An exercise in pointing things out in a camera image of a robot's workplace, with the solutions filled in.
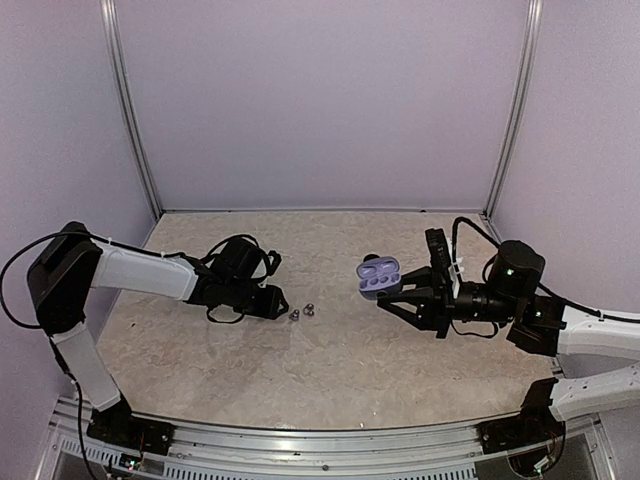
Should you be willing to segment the grey oval earbud case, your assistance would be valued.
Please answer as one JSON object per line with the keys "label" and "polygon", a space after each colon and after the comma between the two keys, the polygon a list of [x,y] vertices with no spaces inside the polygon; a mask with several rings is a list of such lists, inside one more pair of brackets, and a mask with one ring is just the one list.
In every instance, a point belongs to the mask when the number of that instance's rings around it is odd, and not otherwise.
{"label": "grey oval earbud case", "polygon": [[358,290],[367,300],[396,294],[402,289],[399,262],[391,256],[366,255],[356,268]]}

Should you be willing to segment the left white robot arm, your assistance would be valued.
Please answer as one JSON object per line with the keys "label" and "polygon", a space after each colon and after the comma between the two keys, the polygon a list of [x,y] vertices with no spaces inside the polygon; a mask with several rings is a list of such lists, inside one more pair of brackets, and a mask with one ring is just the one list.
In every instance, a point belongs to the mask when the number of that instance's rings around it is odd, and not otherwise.
{"label": "left white robot arm", "polygon": [[283,290],[269,283],[281,256],[263,250],[248,234],[233,235],[201,258],[161,253],[117,243],[71,222],[44,240],[27,271],[36,320],[63,372],[98,412],[102,430],[121,445],[140,434],[137,418],[122,407],[117,386],[86,325],[85,307],[96,290],[155,295],[202,307],[208,321],[228,307],[247,317],[276,320],[289,310]]}

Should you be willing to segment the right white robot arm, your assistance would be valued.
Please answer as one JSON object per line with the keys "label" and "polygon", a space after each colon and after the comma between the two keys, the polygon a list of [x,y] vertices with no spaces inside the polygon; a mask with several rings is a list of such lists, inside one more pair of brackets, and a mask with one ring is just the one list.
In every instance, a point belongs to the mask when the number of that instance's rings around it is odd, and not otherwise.
{"label": "right white robot arm", "polygon": [[639,317],[575,304],[547,293],[540,284],[544,258],[521,241],[506,241],[489,262],[482,282],[461,279],[452,250],[431,231],[429,265],[401,273],[392,257],[367,257],[360,272],[363,296],[420,331],[445,338],[456,323],[488,323],[509,330],[507,339],[534,355],[601,355],[630,365],[582,378],[549,378],[531,385],[511,433],[523,444],[535,442],[551,424],[581,415],[639,403]]}

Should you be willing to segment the front aluminium rail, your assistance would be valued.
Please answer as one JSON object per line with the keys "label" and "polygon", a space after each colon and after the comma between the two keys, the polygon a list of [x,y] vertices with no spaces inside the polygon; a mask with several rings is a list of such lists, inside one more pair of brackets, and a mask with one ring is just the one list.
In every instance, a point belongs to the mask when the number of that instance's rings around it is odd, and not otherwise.
{"label": "front aluminium rail", "polygon": [[166,455],[145,453],[139,468],[120,465],[132,450],[95,439],[80,441],[89,404],[62,397],[45,433],[34,478],[86,477],[90,460],[100,477],[123,479],[514,479],[514,452],[484,453],[475,421],[431,426],[292,430],[216,425],[172,419]]}

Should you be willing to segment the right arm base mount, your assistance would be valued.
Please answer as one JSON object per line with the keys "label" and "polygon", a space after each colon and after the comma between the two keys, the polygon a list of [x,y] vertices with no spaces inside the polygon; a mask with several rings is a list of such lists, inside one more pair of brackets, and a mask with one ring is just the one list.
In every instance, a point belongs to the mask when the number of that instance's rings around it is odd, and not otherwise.
{"label": "right arm base mount", "polygon": [[557,378],[535,381],[529,388],[517,414],[487,420],[476,426],[484,454],[522,448],[561,437],[564,421],[551,413],[551,392]]}

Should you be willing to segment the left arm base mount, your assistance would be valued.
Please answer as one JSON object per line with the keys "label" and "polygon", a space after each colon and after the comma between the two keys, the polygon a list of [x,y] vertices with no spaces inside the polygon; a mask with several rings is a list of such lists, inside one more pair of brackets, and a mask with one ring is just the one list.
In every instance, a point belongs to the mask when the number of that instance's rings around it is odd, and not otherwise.
{"label": "left arm base mount", "polygon": [[128,401],[122,397],[103,411],[92,410],[87,434],[107,444],[166,456],[174,431],[171,423],[134,415]]}

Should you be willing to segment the right aluminium frame post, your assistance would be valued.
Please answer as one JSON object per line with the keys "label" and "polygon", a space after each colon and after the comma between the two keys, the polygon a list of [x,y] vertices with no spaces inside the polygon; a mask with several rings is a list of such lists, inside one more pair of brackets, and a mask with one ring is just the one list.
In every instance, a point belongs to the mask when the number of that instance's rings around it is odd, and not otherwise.
{"label": "right aluminium frame post", "polygon": [[541,28],[543,0],[528,2],[523,45],[520,54],[514,93],[507,118],[505,134],[500,146],[498,164],[483,209],[484,218],[491,223],[506,184],[508,170],[517,143],[517,137],[526,108],[526,100],[535,64],[538,38]]}

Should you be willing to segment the aluminium frame post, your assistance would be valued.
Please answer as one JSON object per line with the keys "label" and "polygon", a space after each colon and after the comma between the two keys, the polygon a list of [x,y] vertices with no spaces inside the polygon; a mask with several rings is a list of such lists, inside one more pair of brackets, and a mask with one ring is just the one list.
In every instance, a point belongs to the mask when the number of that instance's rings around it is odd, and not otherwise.
{"label": "aluminium frame post", "polygon": [[514,93],[507,118],[505,134],[500,146],[498,164],[483,209],[484,218],[491,223],[506,184],[508,170],[517,143],[517,137],[526,108],[526,100],[535,64],[538,38],[541,28],[543,0],[528,2],[523,45],[520,54]]}
{"label": "aluminium frame post", "polygon": [[139,122],[135,112],[133,96],[127,74],[124,48],[119,30],[117,5],[113,0],[101,0],[99,4],[109,60],[113,72],[125,132],[131,147],[134,165],[142,184],[145,200],[154,221],[158,222],[164,214],[164,209],[147,159]]}

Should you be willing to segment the left aluminium frame post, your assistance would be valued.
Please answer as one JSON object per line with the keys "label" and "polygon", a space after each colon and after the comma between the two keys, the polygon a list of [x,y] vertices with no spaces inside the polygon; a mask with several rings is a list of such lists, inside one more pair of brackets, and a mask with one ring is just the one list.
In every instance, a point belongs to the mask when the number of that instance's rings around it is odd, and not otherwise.
{"label": "left aluminium frame post", "polygon": [[119,30],[117,5],[113,0],[101,0],[99,4],[109,60],[113,72],[125,132],[131,147],[134,165],[142,184],[145,200],[154,221],[158,222],[164,214],[164,209],[147,159],[139,122],[135,112],[133,96],[127,74],[124,48]]}

